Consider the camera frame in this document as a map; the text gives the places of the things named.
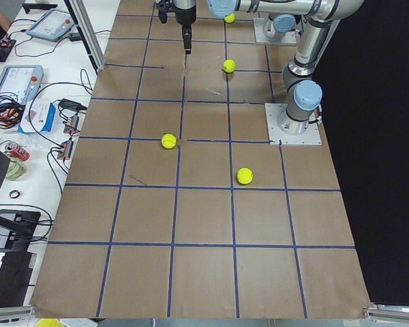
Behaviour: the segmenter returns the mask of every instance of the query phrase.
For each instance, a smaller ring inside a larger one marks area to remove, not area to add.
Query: yellow object
[[[234,12],[231,13],[229,16],[226,16],[224,18],[224,21],[227,22],[228,24],[231,24],[234,22]]]
[[[63,324],[58,319],[41,319],[36,327],[63,327]]]
[[[226,61],[224,61],[223,70],[226,73],[233,73],[236,68],[237,68],[237,64],[234,62],[234,60],[227,59]]]
[[[165,134],[164,136],[162,136],[161,143],[165,149],[172,149],[176,146],[177,139],[172,134]]]
[[[242,185],[250,184],[253,180],[253,172],[249,168],[241,168],[237,172],[237,180]]]

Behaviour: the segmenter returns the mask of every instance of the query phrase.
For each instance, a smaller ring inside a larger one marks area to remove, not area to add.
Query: cardboard surface
[[[227,25],[199,0],[185,57],[181,27],[150,2],[119,6],[37,314],[361,317],[369,298],[322,127],[323,146],[267,140],[263,103],[286,101],[280,69],[296,48],[257,46],[257,14]],[[165,133],[179,139],[171,150]]]

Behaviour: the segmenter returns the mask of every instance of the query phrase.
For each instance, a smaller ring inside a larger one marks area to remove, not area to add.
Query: blue grid
[[[54,241],[51,240],[48,243],[49,244],[54,244],[54,245],[102,245],[102,246],[108,246],[108,251],[106,255],[106,263],[104,267],[104,274],[103,274],[103,279],[102,279],[102,286],[100,288],[100,296],[98,300],[98,306],[97,306],[97,313],[96,316],[100,316],[100,311],[102,309],[102,301],[103,301],[103,295],[104,295],[104,288],[106,285],[106,278],[108,274],[108,267],[109,267],[109,261],[110,261],[110,252],[112,249],[112,246],[134,246],[134,247],[170,247],[170,268],[169,268],[169,282],[168,282],[168,306],[167,306],[167,317],[171,316],[171,305],[172,305],[172,279],[173,279],[173,266],[174,266],[174,259],[175,259],[175,248],[176,247],[225,247],[225,248],[232,248],[233,249],[233,266],[234,266],[234,297],[235,297],[235,304],[236,304],[236,315],[237,317],[241,317],[240,313],[240,308],[239,308],[239,289],[238,289],[238,276],[237,276],[237,249],[239,248],[263,248],[263,249],[293,249],[294,251],[294,256],[295,256],[295,261],[296,261],[296,266],[297,266],[297,278],[299,282],[299,288],[300,288],[300,295],[301,295],[301,300],[302,300],[302,305],[303,305],[303,313],[304,316],[307,317],[307,307],[306,307],[306,301],[305,301],[305,295],[303,291],[303,284],[301,280],[301,272],[300,272],[300,264],[299,264],[299,258],[298,258],[298,249],[354,249],[354,246],[352,245],[297,245],[296,243],[296,238],[294,234],[294,226],[293,226],[293,221],[292,221],[292,214],[291,214],[291,207],[290,207],[290,198],[289,198],[289,192],[297,192],[297,191],[315,191],[315,192],[340,192],[339,189],[291,189],[288,187],[287,180],[286,180],[286,171],[285,171],[285,164],[284,164],[284,156],[283,156],[283,151],[282,151],[282,145],[279,145],[279,153],[281,155],[281,161],[282,161],[282,172],[283,172],[283,177],[284,177],[284,187],[282,188],[259,188],[259,187],[237,187],[233,183],[233,164],[232,164],[232,144],[233,143],[248,143],[248,144],[268,144],[268,141],[247,141],[247,140],[232,140],[232,131],[231,131],[231,122],[230,122],[230,105],[231,104],[243,104],[243,102],[231,102],[230,101],[230,87],[229,87],[229,80],[228,76],[226,76],[226,90],[227,90],[227,101],[226,102],[207,102],[207,101],[190,101],[192,103],[221,103],[221,104],[227,104],[227,112],[228,112],[228,139],[227,140],[187,140],[189,142],[226,142],[228,143],[228,149],[229,149],[229,160],[230,160],[230,186],[229,187],[199,187],[199,186],[180,186],[179,185],[179,176],[180,176],[180,164],[181,164],[181,147],[178,146],[177,150],[177,172],[176,172],[176,184],[173,185],[124,185],[124,177],[125,177],[125,170],[127,166],[127,158],[129,156],[130,148],[131,148],[131,141],[132,140],[139,140],[139,141],[160,141],[160,139],[155,139],[155,138],[133,138],[132,137],[132,132],[134,128],[134,121],[135,121],[135,114],[136,114],[136,107],[138,105],[138,102],[175,102],[175,103],[181,103],[181,123],[179,127],[179,137],[182,138],[182,133],[183,133],[183,117],[184,117],[184,108],[185,108],[185,76],[183,77],[183,90],[182,90],[182,100],[160,100],[160,99],[139,99],[139,93],[140,93],[140,88],[141,88],[141,82],[142,82],[142,75],[145,69],[163,69],[163,67],[155,67],[155,66],[146,66],[145,61],[146,61],[146,55],[147,55],[147,50],[148,50],[148,45],[150,41],[167,41],[167,42],[181,42],[181,40],[165,40],[165,39],[151,39],[150,38],[150,32],[151,32],[151,27],[153,23],[153,19],[156,17],[154,15],[147,16],[147,15],[117,15],[117,16],[144,16],[144,17],[149,17],[151,19],[150,25],[149,25],[149,32],[147,35],[147,38],[133,38],[133,37],[128,37],[128,38],[115,38],[112,37],[111,39],[113,40],[146,40],[146,46],[145,46],[145,53],[142,58],[142,65],[117,65],[117,64],[108,64],[112,66],[117,66],[117,67],[137,67],[141,68],[140,72],[140,78],[139,78],[139,84],[138,84],[138,89],[136,93],[136,99],[113,99],[113,98],[97,98],[93,97],[92,99],[95,100],[119,100],[119,101],[135,101],[134,104],[134,114],[132,117],[132,122],[130,126],[130,132],[129,136],[127,138],[111,138],[111,137],[93,137],[93,136],[81,136],[81,138],[84,139],[107,139],[107,140],[127,140],[127,148],[125,152],[125,158],[124,158],[124,163],[123,163],[123,171],[121,174],[121,182],[120,184],[91,184],[91,183],[67,183],[66,185],[68,187],[80,187],[80,186],[85,186],[85,187],[118,187],[119,192],[117,195],[117,202],[115,206],[115,213],[114,217],[112,220],[112,227],[111,227],[111,232],[110,232],[110,238],[108,242],[79,242],[79,241]],[[215,18],[199,18],[199,19],[212,19],[212,20],[217,20]],[[243,42],[228,42],[227,41],[227,34],[226,34],[226,24],[223,23],[224,25],[224,41],[223,42],[212,42],[212,41],[194,41],[194,42],[208,42],[208,43],[224,43],[224,48],[225,48],[225,55],[226,58],[228,57],[228,51],[227,51],[227,45],[230,43],[233,44],[251,44],[251,43],[243,43]],[[267,56],[267,65],[268,68],[270,68],[269,64],[269,56],[268,56],[268,51],[267,47],[265,47],[265,52]],[[185,56],[185,66],[187,65],[187,57]],[[260,70],[240,70],[240,72],[267,72],[269,74],[269,82],[270,82],[270,91],[271,95],[273,97],[274,101],[274,95],[273,95],[273,83],[272,83],[272,78],[271,74],[272,73],[281,73],[281,72],[272,72],[270,69],[268,71],[260,71]],[[115,224],[117,220],[117,214],[119,210],[119,203],[121,199],[121,192],[123,188],[155,188],[155,189],[174,189],[175,190],[175,200],[174,200],[174,208],[173,208],[173,218],[172,218],[172,234],[171,234],[171,242],[170,243],[133,243],[133,242],[114,242],[114,232],[115,232]],[[230,201],[231,201],[231,221],[232,221],[232,243],[231,244],[195,244],[195,243],[176,243],[175,242],[175,232],[176,232],[176,218],[177,218],[177,199],[178,199],[178,193],[180,189],[214,189],[214,190],[227,190],[230,191]],[[235,217],[235,209],[234,209],[234,192],[235,191],[282,191],[285,192],[286,194],[286,203],[288,207],[288,217],[290,220],[290,230],[292,234],[292,244],[291,245],[251,245],[251,244],[237,244],[236,242],[236,233],[235,233],[235,223],[236,223],[236,217]]]

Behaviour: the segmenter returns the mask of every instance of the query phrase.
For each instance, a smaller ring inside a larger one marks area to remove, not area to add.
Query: person's arm
[[[9,18],[0,12],[0,27],[7,33],[10,26],[11,26],[11,21],[9,20]]]

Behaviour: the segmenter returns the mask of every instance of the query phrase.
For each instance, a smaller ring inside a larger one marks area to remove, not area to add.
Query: blue joint cap
[[[311,111],[318,107],[321,98],[322,89],[313,80],[302,80],[295,87],[295,103],[304,111]]]
[[[224,18],[234,12],[238,0],[206,0],[206,2],[212,15]]]
[[[273,20],[274,29],[279,33],[289,32],[295,26],[295,17],[293,15],[280,15]]]

